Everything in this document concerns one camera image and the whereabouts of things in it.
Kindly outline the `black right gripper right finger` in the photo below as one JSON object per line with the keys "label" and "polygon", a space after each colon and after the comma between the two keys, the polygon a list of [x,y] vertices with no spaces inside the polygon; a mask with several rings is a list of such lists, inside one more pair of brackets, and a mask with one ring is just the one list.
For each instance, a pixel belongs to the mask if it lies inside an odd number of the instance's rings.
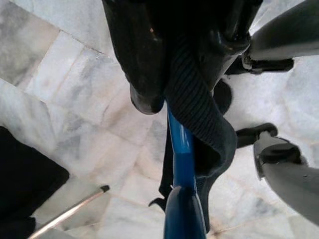
{"label": "black right gripper right finger", "polygon": [[173,0],[169,4],[169,80],[165,97],[175,118],[199,141],[195,172],[221,173],[236,150],[234,128],[212,90],[250,45],[259,0]]}

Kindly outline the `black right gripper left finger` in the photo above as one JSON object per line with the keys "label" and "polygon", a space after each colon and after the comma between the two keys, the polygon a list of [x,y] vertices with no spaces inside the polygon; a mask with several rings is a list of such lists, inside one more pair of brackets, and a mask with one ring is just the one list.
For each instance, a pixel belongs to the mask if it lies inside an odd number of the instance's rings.
{"label": "black right gripper left finger", "polygon": [[167,7],[164,0],[105,0],[115,56],[130,84],[135,108],[158,113],[166,80]]}

